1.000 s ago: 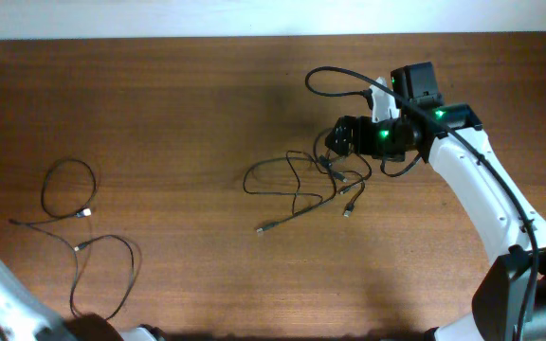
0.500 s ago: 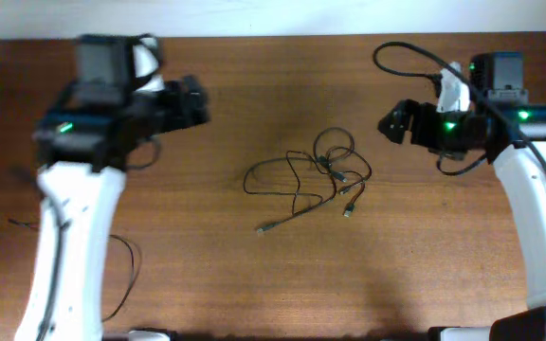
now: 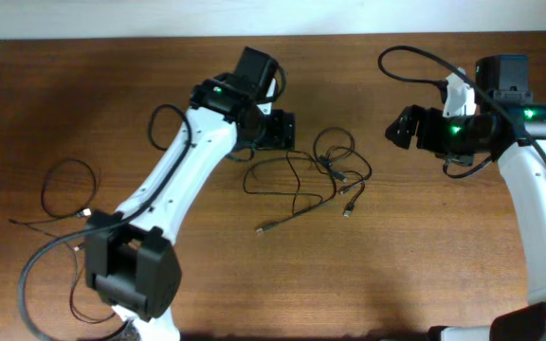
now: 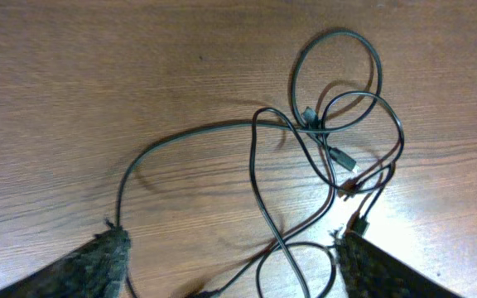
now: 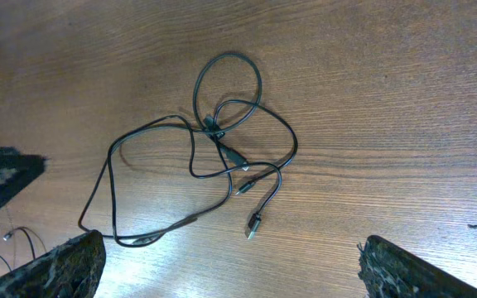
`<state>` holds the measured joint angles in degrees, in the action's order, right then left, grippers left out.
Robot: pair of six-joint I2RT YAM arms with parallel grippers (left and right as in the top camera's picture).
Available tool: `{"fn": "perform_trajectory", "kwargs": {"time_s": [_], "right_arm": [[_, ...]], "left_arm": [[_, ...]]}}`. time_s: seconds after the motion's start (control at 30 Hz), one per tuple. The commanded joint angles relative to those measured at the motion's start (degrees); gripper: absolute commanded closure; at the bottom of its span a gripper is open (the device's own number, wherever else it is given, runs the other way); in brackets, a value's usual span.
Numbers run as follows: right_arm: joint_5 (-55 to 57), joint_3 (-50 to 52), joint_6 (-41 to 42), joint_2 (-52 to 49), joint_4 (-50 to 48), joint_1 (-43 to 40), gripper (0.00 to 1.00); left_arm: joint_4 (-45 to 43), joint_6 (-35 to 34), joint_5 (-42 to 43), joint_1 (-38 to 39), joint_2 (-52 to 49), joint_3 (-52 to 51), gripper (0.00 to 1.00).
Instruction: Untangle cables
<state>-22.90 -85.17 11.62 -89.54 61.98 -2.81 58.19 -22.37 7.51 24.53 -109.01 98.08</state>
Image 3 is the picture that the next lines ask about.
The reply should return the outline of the black USB cable short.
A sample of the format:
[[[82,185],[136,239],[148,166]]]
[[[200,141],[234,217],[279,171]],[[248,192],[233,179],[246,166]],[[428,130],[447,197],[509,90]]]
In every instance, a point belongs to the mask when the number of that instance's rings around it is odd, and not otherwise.
[[[80,166],[86,169],[90,185],[91,185],[91,191],[88,198],[85,200],[83,204],[78,206],[77,208],[73,208],[69,210],[68,212],[56,212],[50,209],[46,204],[46,192],[50,185],[50,183],[53,180],[54,174],[56,171],[59,171],[64,166]],[[90,204],[96,197],[96,194],[98,193],[100,181],[99,178],[96,175],[96,172],[94,169],[85,161],[77,159],[77,158],[64,158],[60,161],[57,161],[54,163],[45,173],[43,183],[41,185],[40,189],[40,206],[41,210],[44,212],[44,214],[47,216],[45,220],[40,221],[30,221],[30,222],[23,222],[18,221],[15,219],[8,219],[8,222],[10,224],[14,225],[20,225],[23,226],[33,232],[37,232],[39,234],[42,234],[46,237],[49,237],[51,239],[56,239],[57,235],[54,235],[53,233],[50,233],[48,231],[43,230],[42,228],[38,228],[38,225],[41,224],[53,224],[57,223],[63,220],[67,219],[80,219],[80,218],[87,218],[90,215]],[[99,325],[103,324],[105,322],[110,321],[114,318],[115,314],[111,313],[107,315],[106,317],[96,318],[93,316],[89,316],[88,314],[85,314],[82,312],[75,304],[75,291],[77,289],[77,286],[79,284],[79,279],[82,274],[83,268],[80,268],[79,265],[79,259],[77,256],[77,253],[82,250],[82,244],[78,244],[77,246],[71,246],[68,242],[64,243],[64,247],[69,251],[70,256],[72,257],[74,269],[73,269],[73,278],[70,283],[69,288],[69,297],[68,297],[68,308],[71,315],[79,322],[88,324],[88,325]]]

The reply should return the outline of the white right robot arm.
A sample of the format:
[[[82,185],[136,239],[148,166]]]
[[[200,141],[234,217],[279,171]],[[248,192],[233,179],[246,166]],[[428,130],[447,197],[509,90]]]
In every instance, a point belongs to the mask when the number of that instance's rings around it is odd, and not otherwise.
[[[385,137],[433,153],[470,176],[496,163],[517,214],[525,254],[528,304],[487,326],[434,326],[423,340],[546,340],[546,104],[535,104],[524,55],[494,55],[476,63],[476,78],[414,48],[450,74],[435,81],[443,109],[406,107]]]

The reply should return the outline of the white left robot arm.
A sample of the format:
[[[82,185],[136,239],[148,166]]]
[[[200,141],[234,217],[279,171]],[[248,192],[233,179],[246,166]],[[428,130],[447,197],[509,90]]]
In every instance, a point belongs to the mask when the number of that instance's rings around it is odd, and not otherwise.
[[[215,167],[241,150],[291,150],[294,117],[272,107],[285,82],[268,54],[247,47],[236,68],[195,86],[172,145],[113,214],[86,224],[85,282],[141,340],[177,340],[170,306],[182,272],[173,246]]]

